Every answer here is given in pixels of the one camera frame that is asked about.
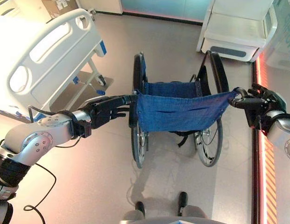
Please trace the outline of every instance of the white hospital bed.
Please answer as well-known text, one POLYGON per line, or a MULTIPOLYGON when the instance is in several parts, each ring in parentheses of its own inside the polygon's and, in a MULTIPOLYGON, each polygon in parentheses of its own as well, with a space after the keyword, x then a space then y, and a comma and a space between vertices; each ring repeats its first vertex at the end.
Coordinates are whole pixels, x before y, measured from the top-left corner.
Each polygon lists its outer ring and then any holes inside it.
MULTIPOLYGON (((86 63, 105 84, 92 55, 103 57, 104 43, 89 14, 76 9, 49 23, 0 16, 0 111, 28 117, 27 106, 49 111, 50 105, 76 78, 86 63)), ((70 96, 69 109, 77 95, 70 96)), ((43 115, 33 113, 34 120, 43 115)))

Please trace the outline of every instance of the blue wheelchair seat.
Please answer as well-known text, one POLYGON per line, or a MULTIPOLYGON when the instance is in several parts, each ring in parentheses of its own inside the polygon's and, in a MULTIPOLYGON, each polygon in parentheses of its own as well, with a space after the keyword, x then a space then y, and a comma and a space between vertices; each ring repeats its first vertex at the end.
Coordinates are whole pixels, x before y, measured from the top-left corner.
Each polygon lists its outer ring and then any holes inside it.
POLYGON ((204 96, 191 83, 144 83, 138 92, 137 115, 144 132, 202 131, 226 110, 235 90, 204 96))

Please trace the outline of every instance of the floor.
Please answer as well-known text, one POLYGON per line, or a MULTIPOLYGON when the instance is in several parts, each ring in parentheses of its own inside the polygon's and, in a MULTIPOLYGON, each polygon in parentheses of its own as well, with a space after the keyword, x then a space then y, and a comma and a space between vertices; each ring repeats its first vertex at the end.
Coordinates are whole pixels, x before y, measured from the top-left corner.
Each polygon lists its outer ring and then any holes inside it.
MULTIPOLYGON (((198 72, 204 56, 195 51, 200 26, 105 14, 97 14, 95 19, 107 55, 93 59, 103 76, 112 79, 108 96, 131 93, 133 57, 140 51, 146 58, 150 82, 188 82, 198 72)), ((250 63, 223 59, 223 64, 230 89, 250 86, 250 63)), ((214 93, 209 65, 207 70, 214 93)), ((181 137, 151 133, 143 169, 138 169, 132 158, 128 119, 112 120, 76 147, 55 148, 40 159, 57 176, 57 183, 38 209, 51 224, 114 224, 139 200, 145 204, 147 217, 174 216, 178 194, 186 191, 189 204, 199 206, 213 220, 248 224, 251 131, 244 112, 232 107, 222 122, 224 142, 216 166, 207 168, 200 162, 193 138, 178 148, 181 137)), ((0 139, 17 124, 0 115, 0 139)), ((14 206, 11 223, 39 223, 34 211, 22 208, 37 204, 52 183, 49 174, 33 166, 20 183, 17 197, 10 201, 14 206)))

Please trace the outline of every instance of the orange striped panel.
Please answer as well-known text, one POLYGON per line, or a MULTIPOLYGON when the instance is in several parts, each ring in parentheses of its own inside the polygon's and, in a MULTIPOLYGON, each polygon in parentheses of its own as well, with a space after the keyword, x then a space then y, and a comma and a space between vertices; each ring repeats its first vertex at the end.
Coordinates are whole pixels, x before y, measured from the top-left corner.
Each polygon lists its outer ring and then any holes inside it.
MULTIPOLYGON (((258 84, 267 87, 266 65, 262 55, 256 60, 258 84)), ((261 214, 262 224, 277 224, 276 211, 276 172, 275 157, 272 144, 259 132, 260 148, 260 171, 261 171, 261 214)))

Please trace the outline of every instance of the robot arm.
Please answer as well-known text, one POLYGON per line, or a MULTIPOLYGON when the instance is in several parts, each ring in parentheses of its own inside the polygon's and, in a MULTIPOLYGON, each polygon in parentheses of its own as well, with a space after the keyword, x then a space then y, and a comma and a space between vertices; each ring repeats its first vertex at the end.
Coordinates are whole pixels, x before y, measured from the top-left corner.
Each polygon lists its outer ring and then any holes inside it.
POLYGON ((38 122, 12 128, 0 143, 0 224, 8 224, 13 207, 7 201, 16 196, 19 182, 31 166, 53 147, 75 139, 87 138, 91 129, 111 119, 124 117, 129 108, 118 108, 136 96, 97 97, 86 101, 78 111, 60 111, 38 122))
POLYGON ((268 140, 277 148, 285 150, 290 158, 290 114, 286 113, 286 102, 278 93, 253 83, 248 92, 236 89, 240 99, 231 100, 230 104, 244 109, 248 125, 261 130, 268 140))

